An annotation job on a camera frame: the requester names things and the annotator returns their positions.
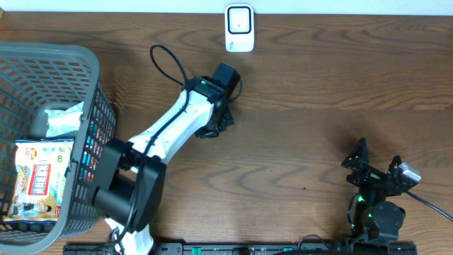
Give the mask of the light green wipes pack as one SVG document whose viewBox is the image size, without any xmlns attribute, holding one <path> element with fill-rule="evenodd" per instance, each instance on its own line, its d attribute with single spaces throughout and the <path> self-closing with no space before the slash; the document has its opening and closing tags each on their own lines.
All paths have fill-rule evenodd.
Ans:
<svg viewBox="0 0 453 255">
<path fill-rule="evenodd" d="M 46 137 L 58 137 L 78 131 L 81 125 L 84 102 L 80 102 L 66 110 L 45 110 L 47 114 Z"/>
</svg>

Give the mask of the yellow snack bag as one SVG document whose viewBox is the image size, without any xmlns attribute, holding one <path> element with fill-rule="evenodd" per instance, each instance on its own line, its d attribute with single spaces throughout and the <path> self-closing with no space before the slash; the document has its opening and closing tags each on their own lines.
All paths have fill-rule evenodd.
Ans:
<svg viewBox="0 0 453 255">
<path fill-rule="evenodd" d="M 17 179 L 6 222 L 58 221 L 74 142 L 73 137 L 16 140 Z"/>
</svg>

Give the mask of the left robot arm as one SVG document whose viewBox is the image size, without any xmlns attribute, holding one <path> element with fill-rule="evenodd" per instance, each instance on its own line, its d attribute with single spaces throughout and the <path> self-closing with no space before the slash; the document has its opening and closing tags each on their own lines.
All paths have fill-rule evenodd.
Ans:
<svg viewBox="0 0 453 255">
<path fill-rule="evenodd" d="M 149 223 L 159 209 L 168 163 L 190 136 L 218 137 L 234 124 L 228 105 L 241 86 L 240 74 L 221 63 L 213 76 L 187 80 L 174 105 L 144 132 L 106 143 L 88 199 L 112 229 L 104 254 L 152 250 Z"/>
</svg>

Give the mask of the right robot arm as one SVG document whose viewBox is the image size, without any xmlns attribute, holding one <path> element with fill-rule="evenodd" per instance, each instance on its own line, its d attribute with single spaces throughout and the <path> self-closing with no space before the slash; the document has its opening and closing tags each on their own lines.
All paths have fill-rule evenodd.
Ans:
<svg viewBox="0 0 453 255">
<path fill-rule="evenodd" d="M 389 243 L 398 239 L 406 213 L 387 198 L 403 193 L 400 163 L 401 159 L 395 157 L 386 173 L 371 166 L 364 137 L 343 160 L 341 166 L 351 170 L 346 181 L 358 187 L 347 214 L 356 242 Z"/>
</svg>

